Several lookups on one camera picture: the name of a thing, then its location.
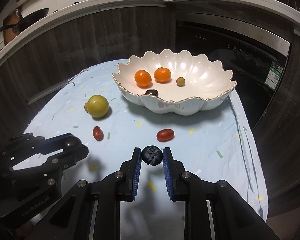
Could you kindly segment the orange tangerine in bowl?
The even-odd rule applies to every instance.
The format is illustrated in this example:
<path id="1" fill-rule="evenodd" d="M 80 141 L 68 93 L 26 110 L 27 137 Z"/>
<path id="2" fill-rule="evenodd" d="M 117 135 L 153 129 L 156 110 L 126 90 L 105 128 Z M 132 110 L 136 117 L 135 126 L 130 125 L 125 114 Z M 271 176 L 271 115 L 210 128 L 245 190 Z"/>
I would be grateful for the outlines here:
<path id="1" fill-rule="evenodd" d="M 160 67 L 155 70 L 154 78 L 156 82 L 166 83 L 171 79 L 171 71 L 168 68 Z"/>

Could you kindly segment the white scalloped fruit bowl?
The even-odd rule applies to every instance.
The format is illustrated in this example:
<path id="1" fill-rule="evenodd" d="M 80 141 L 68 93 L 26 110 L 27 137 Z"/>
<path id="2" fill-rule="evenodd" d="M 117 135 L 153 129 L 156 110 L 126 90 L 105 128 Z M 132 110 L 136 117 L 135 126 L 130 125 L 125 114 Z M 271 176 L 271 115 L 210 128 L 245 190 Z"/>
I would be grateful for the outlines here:
<path id="1" fill-rule="evenodd" d="M 167 83 L 152 80 L 150 89 L 159 96 L 146 95 L 146 88 L 134 80 L 138 70 L 153 75 L 155 70 L 166 67 L 171 71 Z M 183 116 L 218 107 L 237 86 L 232 70 L 224 70 L 221 61 L 210 61 L 205 54 L 192 55 L 187 50 L 174 53 L 164 49 L 160 53 L 147 51 L 142 57 L 131 56 L 127 63 L 119 63 L 113 80 L 122 95 L 131 103 L 146 107 L 153 113 L 176 113 Z M 179 87 L 176 79 L 183 77 L 185 86 Z"/>

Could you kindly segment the small tan longan in bowl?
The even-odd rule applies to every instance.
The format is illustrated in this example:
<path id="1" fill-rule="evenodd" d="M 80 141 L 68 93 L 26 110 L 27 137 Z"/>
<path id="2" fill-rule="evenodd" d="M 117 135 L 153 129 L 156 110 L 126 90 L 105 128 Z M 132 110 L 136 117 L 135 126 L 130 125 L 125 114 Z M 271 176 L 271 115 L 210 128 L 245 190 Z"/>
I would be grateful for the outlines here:
<path id="1" fill-rule="evenodd" d="M 185 79 L 183 77 L 179 77 L 176 79 L 176 84 L 179 87 L 183 87 L 185 86 Z"/>

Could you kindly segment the small tan longan on cloth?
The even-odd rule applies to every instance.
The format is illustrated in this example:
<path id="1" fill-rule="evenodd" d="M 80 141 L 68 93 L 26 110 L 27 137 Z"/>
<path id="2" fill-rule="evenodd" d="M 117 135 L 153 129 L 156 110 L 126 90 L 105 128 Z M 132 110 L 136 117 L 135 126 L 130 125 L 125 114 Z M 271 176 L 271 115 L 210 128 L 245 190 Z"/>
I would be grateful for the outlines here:
<path id="1" fill-rule="evenodd" d="M 87 103 L 87 102 L 84 104 L 84 110 L 85 110 L 87 113 L 89 113 L 89 112 L 88 112 L 88 103 Z"/>

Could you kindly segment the large yellow-green citrus fruit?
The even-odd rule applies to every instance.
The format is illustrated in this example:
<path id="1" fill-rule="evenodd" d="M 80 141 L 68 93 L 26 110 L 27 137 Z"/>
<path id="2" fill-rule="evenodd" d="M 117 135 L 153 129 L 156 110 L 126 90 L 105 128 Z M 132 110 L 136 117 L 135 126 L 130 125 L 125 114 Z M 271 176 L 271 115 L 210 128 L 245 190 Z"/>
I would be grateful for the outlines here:
<path id="1" fill-rule="evenodd" d="M 87 111 L 93 118 L 102 118 L 109 111 L 109 102 L 104 96 L 93 95 L 87 101 Z"/>

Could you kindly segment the black wok pan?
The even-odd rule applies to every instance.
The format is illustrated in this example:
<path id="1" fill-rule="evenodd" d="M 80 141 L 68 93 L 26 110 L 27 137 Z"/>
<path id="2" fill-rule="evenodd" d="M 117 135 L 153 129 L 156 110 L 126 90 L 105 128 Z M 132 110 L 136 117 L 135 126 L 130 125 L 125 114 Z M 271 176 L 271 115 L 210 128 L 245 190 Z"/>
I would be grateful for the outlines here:
<path id="1" fill-rule="evenodd" d="M 7 29 L 12 29 L 12 31 L 18 35 L 22 31 L 27 29 L 29 26 L 33 25 L 34 23 L 38 22 L 42 18 L 46 17 L 48 12 L 49 12 L 49 8 L 43 8 L 43 9 L 37 10 L 37 11 L 27 15 L 25 18 L 22 18 L 17 23 L 3 25 L 2 27 L 0 27 L 0 32 L 7 30 Z"/>

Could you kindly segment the light blue patterned cloth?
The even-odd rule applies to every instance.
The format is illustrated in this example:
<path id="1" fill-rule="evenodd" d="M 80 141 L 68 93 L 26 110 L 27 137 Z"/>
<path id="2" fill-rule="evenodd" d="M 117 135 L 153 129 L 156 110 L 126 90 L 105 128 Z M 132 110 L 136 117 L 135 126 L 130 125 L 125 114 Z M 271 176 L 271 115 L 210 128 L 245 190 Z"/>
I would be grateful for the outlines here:
<path id="1" fill-rule="evenodd" d="M 266 219 L 266 184 L 238 93 L 233 91 L 210 111 L 190 116 L 155 114 L 123 97 L 112 77 L 117 64 L 109 61 L 81 71 L 26 126 L 27 133 L 45 138 L 71 133 L 89 148 L 84 160 L 64 172 L 62 192 L 81 179 L 102 180 L 130 159 L 134 148 L 155 145 L 169 147 L 173 157 L 202 180 L 226 180 Z M 106 116 L 93 118 L 84 110 L 84 104 L 93 95 L 108 100 Z M 93 137 L 95 126 L 104 133 L 102 141 Z M 174 138 L 159 142 L 157 133 L 167 128 L 174 131 Z"/>

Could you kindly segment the dark blueberry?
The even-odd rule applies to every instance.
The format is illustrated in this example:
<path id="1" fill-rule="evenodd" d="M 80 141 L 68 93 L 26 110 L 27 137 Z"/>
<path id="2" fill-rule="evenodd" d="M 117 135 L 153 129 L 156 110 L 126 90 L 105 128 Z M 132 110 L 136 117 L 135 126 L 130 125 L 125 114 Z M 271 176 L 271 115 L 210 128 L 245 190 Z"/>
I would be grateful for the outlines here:
<path id="1" fill-rule="evenodd" d="M 147 164 L 152 166 L 159 165 L 163 160 L 163 153 L 160 148 L 154 145 L 146 146 L 141 151 L 141 159 Z"/>

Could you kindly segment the built-in black dishwasher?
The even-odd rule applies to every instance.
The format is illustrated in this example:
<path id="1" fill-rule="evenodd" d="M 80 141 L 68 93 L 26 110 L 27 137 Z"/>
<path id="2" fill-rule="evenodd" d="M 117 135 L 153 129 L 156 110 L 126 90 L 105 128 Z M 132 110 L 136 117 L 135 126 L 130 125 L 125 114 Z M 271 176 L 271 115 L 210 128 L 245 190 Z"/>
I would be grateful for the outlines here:
<path id="1" fill-rule="evenodd" d="M 177 13 L 176 51 L 205 54 L 232 70 L 251 127 L 270 105 L 285 71 L 290 42 L 256 25 L 222 16 Z"/>

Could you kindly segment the red cherry tomato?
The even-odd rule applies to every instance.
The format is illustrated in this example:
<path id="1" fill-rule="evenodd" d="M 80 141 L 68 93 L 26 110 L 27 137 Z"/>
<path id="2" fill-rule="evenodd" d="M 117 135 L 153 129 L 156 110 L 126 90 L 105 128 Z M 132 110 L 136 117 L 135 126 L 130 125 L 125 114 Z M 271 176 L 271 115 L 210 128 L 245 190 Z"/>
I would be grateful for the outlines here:
<path id="1" fill-rule="evenodd" d="M 170 141 L 174 138 L 174 131 L 172 129 L 162 129 L 157 133 L 157 140 L 159 142 Z"/>
<path id="2" fill-rule="evenodd" d="M 99 126 L 95 126 L 93 128 L 93 137 L 97 141 L 102 141 L 104 139 L 104 133 L 103 133 L 102 129 Z"/>

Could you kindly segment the orange tangerine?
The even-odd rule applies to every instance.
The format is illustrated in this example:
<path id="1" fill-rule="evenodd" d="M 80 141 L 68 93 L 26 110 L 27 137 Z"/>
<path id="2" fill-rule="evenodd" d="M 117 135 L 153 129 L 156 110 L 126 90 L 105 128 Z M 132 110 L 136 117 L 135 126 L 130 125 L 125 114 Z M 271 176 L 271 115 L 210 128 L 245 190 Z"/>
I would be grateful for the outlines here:
<path id="1" fill-rule="evenodd" d="M 151 75 L 145 70 L 138 70 L 134 75 L 134 80 L 139 87 L 149 87 L 152 83 Z"/>
<path id="2" fill-rule="evenodd" d="M 166 83 L 171 79 L 171 71 L 168 68 L 160 67 L 155 70 L 154 78 L 156 82 Z"/>

